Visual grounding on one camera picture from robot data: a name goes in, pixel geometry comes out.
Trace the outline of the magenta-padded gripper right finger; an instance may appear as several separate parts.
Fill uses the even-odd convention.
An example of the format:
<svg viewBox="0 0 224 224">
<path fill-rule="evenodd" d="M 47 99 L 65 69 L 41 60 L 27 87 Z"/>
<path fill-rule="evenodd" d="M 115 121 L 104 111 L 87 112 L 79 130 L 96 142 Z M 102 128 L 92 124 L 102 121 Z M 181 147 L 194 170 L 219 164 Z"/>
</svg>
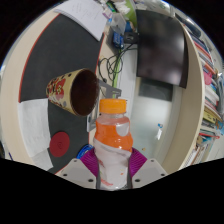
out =
<svg viewBox="0 0 224 224">
<path fill-rule="evenodd" d="M 147 159 L 137 149 L 133 149 L 129 158 L 127 187 L 141 188 L 167 176 L 167 172 L 156 159 Z"/>
</svg>

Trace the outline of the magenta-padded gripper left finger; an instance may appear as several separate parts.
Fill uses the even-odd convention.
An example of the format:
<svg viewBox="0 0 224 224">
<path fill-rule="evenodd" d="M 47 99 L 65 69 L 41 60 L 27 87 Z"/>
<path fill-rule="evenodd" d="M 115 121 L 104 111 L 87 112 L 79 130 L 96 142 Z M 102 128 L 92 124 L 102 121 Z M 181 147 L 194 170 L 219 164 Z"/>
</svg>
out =
<svg viewBox="0 0 224 224">
<path fill-rule="evenodd" d="M 60 177 L 84 188 L 97 189 L 99 165 L 94 150 L 89 150 L 80 159 L 72 159 L 61 170 Z"/>
</svg>

